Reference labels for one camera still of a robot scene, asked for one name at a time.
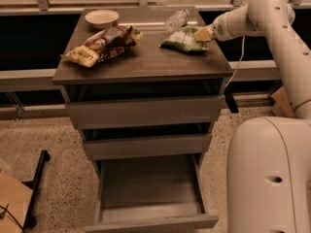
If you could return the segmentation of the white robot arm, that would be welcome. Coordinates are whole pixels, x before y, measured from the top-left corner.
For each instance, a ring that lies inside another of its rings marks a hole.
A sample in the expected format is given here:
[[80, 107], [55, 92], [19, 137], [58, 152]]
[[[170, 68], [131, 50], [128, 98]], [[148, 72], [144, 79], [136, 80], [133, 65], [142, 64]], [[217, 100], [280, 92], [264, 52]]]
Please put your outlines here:
[[311, 51], [285, 0], [249, 0], [196, 32], [198, 41], [265, 38], [286, 92], [278, 116], [234, 132], [227, 153], [227, 233], [310, 233]]

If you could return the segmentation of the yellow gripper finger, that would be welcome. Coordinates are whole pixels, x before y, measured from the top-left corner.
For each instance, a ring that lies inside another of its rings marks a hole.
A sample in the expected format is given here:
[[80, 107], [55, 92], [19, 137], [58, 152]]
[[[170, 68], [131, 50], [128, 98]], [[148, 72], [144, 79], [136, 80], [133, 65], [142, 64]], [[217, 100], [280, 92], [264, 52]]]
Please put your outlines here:
[[214, 32], [210, 26], [205, 26], [194, 33], [196, 41], [208, 42], [215, 38]]

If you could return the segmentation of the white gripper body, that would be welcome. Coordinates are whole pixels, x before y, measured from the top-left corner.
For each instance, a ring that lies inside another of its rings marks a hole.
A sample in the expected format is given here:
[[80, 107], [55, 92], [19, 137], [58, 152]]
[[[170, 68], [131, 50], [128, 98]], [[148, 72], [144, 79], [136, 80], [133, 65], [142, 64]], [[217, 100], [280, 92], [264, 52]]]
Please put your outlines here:
[[216, 17], [212, 23], [215, 38], [222, 42], [235, 39], [236, 35], [232, 31], [233, 25], [233, 12], [226, 12]]

